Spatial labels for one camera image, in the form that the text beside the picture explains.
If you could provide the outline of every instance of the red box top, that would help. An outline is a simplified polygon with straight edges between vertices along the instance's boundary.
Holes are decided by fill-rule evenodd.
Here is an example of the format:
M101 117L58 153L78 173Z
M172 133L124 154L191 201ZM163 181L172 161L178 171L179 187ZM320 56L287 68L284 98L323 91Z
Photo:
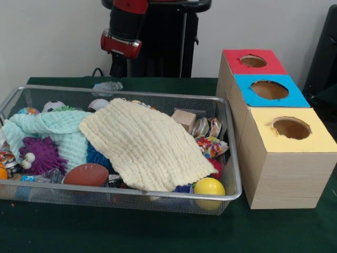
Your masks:
M223 51L233 74L287 75L272 50L244 49Z

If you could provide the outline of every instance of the metal basket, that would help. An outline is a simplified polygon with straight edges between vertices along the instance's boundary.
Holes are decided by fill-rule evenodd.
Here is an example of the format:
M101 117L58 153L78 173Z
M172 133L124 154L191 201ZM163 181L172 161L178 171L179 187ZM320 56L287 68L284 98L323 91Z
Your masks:
M197 118L217 117L223 124L219 139L224 139L230 145L230 150L217 158L222 165L220 181L226 189L226 195L139 191L0 180L0 199L220 215L231 200L237 199L241 195L241 178L231 110L229 103L219 98L29 85L18 87L11 92L0 105L0 116L4 121L17 113L19 109L28 106L42 110L45 103L55 100L62 101L72 107L85 109L98 98L108 101L114 98L139 100L168 115L172 115L175 109L182 109L195 113Z

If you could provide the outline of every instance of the googly eye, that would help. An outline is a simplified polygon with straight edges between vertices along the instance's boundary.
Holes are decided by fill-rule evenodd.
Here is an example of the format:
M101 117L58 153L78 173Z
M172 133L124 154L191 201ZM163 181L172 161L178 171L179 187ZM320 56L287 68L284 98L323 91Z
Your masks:
M26 153L25 161L30 162L30 163L34 162L35 161L35 155L33 153Z
M32 167L32 164L30 162L23 161L21 163L21 167L24 168L25 170L29 170Z

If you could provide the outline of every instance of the green tablecloth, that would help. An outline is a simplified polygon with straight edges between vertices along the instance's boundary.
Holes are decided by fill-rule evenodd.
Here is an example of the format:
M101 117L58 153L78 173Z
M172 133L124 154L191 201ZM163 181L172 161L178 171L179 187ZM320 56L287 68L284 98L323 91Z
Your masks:
M100 77L32 78L92 87ZM125 90L214 95L216 79L123 79ZM245 195L220 217L0 201L1 252L336 252L337 180L316 209L250 210Z

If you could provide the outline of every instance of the cardboard box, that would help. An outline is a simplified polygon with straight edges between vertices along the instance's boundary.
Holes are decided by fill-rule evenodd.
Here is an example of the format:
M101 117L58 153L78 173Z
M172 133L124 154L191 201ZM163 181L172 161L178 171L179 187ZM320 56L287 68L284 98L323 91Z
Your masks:
M223 50L216 96L229 99L234 74L287 75L271 50Z
M311 108L250 108L238 156L251 209L315 208L337 144Z
M251 107L304 107L310 105L288 75L234 75L229 102L233 113L236 146L241 141Z

